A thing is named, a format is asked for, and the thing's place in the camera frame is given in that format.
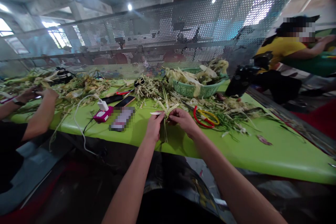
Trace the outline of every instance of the plastic basket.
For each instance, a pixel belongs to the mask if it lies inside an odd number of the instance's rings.
[[[185,68],[185,69],[182,69],[182,71],[196,74],[200,72],[201,69],[200,68]],[[223,77],[223,80],[221,82],[218,82],[213,85],[202,86],[200,94],[198,95],[198,98],[209,98],[210,96],[214,95],[217,92],[219,86],[229,79],[228,75],[221,74],[221,76]],[[174,81],[173,87],[177,93],[183,96],[186,96],[188,98],[194,97],[195,86],[193,85]]]

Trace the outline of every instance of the red scissors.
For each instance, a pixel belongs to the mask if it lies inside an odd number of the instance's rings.
[[[131,92],[133,92],[133,91],[134,91],[134,89],[132,89],[132,90],[128,90],[128,91],[126,91],[126,92],[116,92],[116,95],[125,95],[125,94],[131,93]]]
[[[189,105],[188,105],[187,103],[185,103],[184,101],[182,101],[182,102],[183,102],[183,104],[184,104],[185,106],[187,106],[187,108],[188,108],[190,111],[192,111],[192,112],[194,113],[194,118],[195,118],[195,120],[196,120],[196,122],[197,122],[198,124],[202,125],[202,126],[205,127],[205,128],[214,128],[215,125],[219,125],[219,121],[218,121],[217,117],[214,116],[212,113],[207,112],[207,111],[199,111],[199,110],[197,110],[197,106],[195,106],[194,108],[192,108],[191,106],[189,106]],[[197,113],[197,112],[200,113],[201,118],[202,118],[204,121],[206,121],[209,125],[202,123],[202,122],[197,118],[197,116],[196,116],[196,113]],[[206,117],[206,116],[204,115],[204,113],[207,113],[207,114],[212,115],[212,116],[214,117],[214,119],[215,119],[217,122],[214,123],[214,121],[212,121],[211,119],[209,119],[208,117]]]

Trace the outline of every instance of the perforated metal screen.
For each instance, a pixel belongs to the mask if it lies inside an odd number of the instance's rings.
[[[106,77],[135,78],[214,57],[228,60],[232,73],[255,55],[288,1],[183,0],[13,35],[29,53],[17,55],[1,39],[1,74],[63,64],[73,72],[98,68]]]

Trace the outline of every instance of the pink power strip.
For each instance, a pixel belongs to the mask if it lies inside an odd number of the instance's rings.
[[[102,111],[100,110],[94,117],[93,119],[98,122],[98,123],[104,123],[107,121],[109,116],[113,113],[113,107],[109,106],[107,111]]]

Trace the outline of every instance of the window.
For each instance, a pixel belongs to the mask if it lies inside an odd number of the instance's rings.
[[[75,29],[75,32],[76,32],[77,37],[78,37],[78,39],[80,41],[80,44],[82,46],[85,46],[84,40],[83,40],[82,35],[81,35],[81,33],[80,33],[79,29],[78,29],[78,26],[73,26],[73,28]]]
[[[58,23],[49,23],[49,22],[42,22],[45,28],[49,27],[54,27],[58,26],[60,24]],[[62,49],[65,46],[71,47],[70,41],[65,34],[64,30],[62,28],[59,29],[53,29],[53,30],[48,30],[50,37],[54,40],[55,44],[57,45],[58,48]]]
[[[1,37],[3,36],[8,36],[8,35],[13,35],[14,33],[12,32],[12,29],[9,28],[8,24],[3,19],[0,19],[0,35]]]
[[[254,0],[252,8],[244,22],[244,26],[259,24],[259,22],[267,16],[273,3],[274,0]]]
[[[6,24],[6,22],[0,18],[0,36],[13,35],[12,29]],[[6,43],[16,52],[16,54],[26,54],[29,53],[25,46],[17,37],[5,38]]]

